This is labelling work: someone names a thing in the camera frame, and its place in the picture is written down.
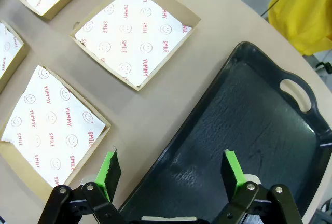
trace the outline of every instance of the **metal bolt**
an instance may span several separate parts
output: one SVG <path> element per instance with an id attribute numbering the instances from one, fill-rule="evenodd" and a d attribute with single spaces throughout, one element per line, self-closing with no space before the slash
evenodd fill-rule
<path id="1" fill-rule="evenodd" d="M 254 190 L 255 189 L 255 186 L 253 184 L 248 184 L 247 185 L 247 189 L 248 190 Z"/>
<path id="2" fill-rule="evenodd" d="M 88 185 L 87 186 L 87 190 L 93 190 L 93 186 L 92 185 Z"/>
<path id="3" fill-rule="evenodd" d="M 61 188 L 60 190 L 59 190 L 59 192 L 60 192 L 60 194 L 63 194 L 63 193 L 66 193 L 66 189 L 65 188 Z"/>
<path id="4" fill-rule="evenodd" d="M 278 187 L 276 187 L 276 188 L 275 188 L 275 190 L 276 190 L 276 192 L 277 192 L 277 193 L 282 193 L 282 188 L 281 188 L 281 187 L 279 187 L 279 186 L 278 186 Z"/>

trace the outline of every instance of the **beige table surface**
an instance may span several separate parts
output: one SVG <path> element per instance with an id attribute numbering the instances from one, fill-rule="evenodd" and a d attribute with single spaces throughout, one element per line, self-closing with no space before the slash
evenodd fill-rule
<path id="1" fill-rule="evenodd" d="M 161 71 L 135 92 L 97 65 L 69 37 L 100 0 L 72 0 L 46 23 L 18 0 L 0 0 L 0 18 L 7 21 L 31 47 L 0 95 L 0 124 L 24 91 L 37 64 L 45 65 L 71 84 L 112 123 L 113 127 L 72 187 L 82 177 L 96 174 L 106 152 L 116 146 L 122 176 L 115 205 L 126 199 L 173 137 L 214 76 L 241 41 L 256 44 L 281 68 L 291 71 L 313 89 L 319 109 L 332 125 L 332 95 L 300 54 L 264 19 L 240 0 L 178 0 L 202 20 Z M 310 205 L 307 223 L 330 180 L 331 166 Z M 0 215 L 12 223 L 37 223 L 43 202 L 0 158 Z"/>

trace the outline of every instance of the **smiley face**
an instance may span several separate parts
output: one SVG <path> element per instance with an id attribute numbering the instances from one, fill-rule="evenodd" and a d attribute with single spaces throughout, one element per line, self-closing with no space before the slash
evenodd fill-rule
<path id="1" fill-rule="evenodd" d="M 50 160 L 50 165 L 53 170 L 58 171 L 61 168 L 61 161 L 59 158 L 52 158 Z"/>
<path id="2" fill-rule="evenodd" d="M 71 93 L 69 92 L 69 90 L 67 88 L 62 88 L 60 90 L 60 97 L 64 101 L 68 101 L 71 98 Z"/>
<path id="3" fill-rule="evenodd" d="M 125 74 L 128 74 L 131 71 L 131 65 L 128 62 L 123 62 L 119 65 L 119 70 Z"/>
<path id="4" fill-rule="evenodd" d="M 30 143 L 34 147 L 39 147 L 42 144 L 42 140 L 38 135 L 30 136 Z"/>
<path id="5" fill-rule="evenodd" d="M 38 74 L 39 74 L 40 79 L 43 79 L 43 80 L 50 77 L 50 72 L 48 72 L 47 69 L 45 69 L 43 67 L 40 68 Z"/>
<path id="6" fill-rule="evenodd" d="M 74 134 L 70 134 L 66 137 L 66 144 L 73 148 L 78 144 L 78 139 Z"/>
<path id="7" fill-rule="evenodd" d="M 86 123 L 89 123 L 89 124 L 92 124 L 93 123 L 93 116 L 91 113 L 85 111 L 83 112 L 83 120 L 86 122 Z"/>
<path id="8" fill-rule="evenodd" d="M 152 44 L 151 43 L 142 43 L 141 51 L 145 54 L 150 53 L 152 51 Z"/>
<path id="9" fill-rule="evenodd" d="M 57 121 L 57 116 L 55 113 L 53 113 L 52 111 L 46 113 L 46 121 L 49 124 L 54 124 Z"/>
<path id="10" fill-rule="evenodd" d="M 125 24 L 125 25 L 120 26 L 120 31 L 125 34 L 128 34 L 129 32 L 131 32 L 131 29 L 132 29 L 132 27 L 130 24 Z"/>
<path id="11" fill-rule="evenodd" d="M 99 50 L 103 51 L 105 53 L 109 52 L 110 48 L 111 48 L 110 43 L 108 43 L 106 41 L 99 44 Z"/>
<path id="12" fill-rule="evenodd" d="M 33 96 L 32 94 L 28 94 L 28 95 L 24 96 L 24 101 L 25 101 L 27 104 L 33 104 L 33 103 L 35 103 L 35 101 L 36 101 L 36 97 Z"/>
<path id="13" fill-rule="evenodd" d="M 13 117 L 10 123 L 13 127 L 19 127 L 22 124 L 22 119 L 20 117 Z"/>
<path id="14" fill-rule="evenodd" d="M 89 31 L 91 31 L 92 29 L 93 29 L 93 22 L 92 22 L 92 21 L 87 22 L 87 23 L 84 25 L 84 27 L 83 27 L 83 30 L 84 30 L 85 32 L 89 32 Z"/>
<path id="15" fill-rule="evenodd" d="M 146 7 L 146 8 L 143 8 L 141 10 L 141 14 L 144 15 L 144 16 L 146 16 L 146 17 L 150 17 L 151 14 L 152 14 L 152 11 L 151 11 L 150 8 Z"/>
<path id="16" fill-rule="evenodd" d="M 106 6 L 106 8 L 104 9 L 104 12 L 106 14 L 111 15 L 114 12 L 114 5 L 113 4 L 109 4 L 108 6 Z"/>
<path id="17" fill-rule="evenodd" d="M 164 24 L 160 27 L 160 32 L 164 35 L 168 35 L 172 32 L 172 27 L 168 24 Z"/>
<path id="18" fill-rule="evenodd" d="M 10 43 L 6 42 L 4 45 L 4 52 L 7 52 L 10 49 Z"/>

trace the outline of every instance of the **yellow cloth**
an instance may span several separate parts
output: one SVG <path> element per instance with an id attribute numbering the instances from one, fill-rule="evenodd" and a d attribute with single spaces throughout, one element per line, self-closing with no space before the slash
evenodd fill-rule
<path id="1" fill-rule="evenodd" d="M 268 17 L 301 54 L 332 49 L 332 0 L 279 0 Z"/>

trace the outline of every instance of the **tray handle hole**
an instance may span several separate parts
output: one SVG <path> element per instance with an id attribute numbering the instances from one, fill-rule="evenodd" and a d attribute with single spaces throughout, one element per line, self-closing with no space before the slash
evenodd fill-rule
<path id="1" fill-rule="evenodd" d="M 306 113 L 311 109 L 309 96 L 305 90 L 296 82 L 289 79 L 284 79 L 280 83 L 280 89 L 293 97 L 303 113 Z"/>

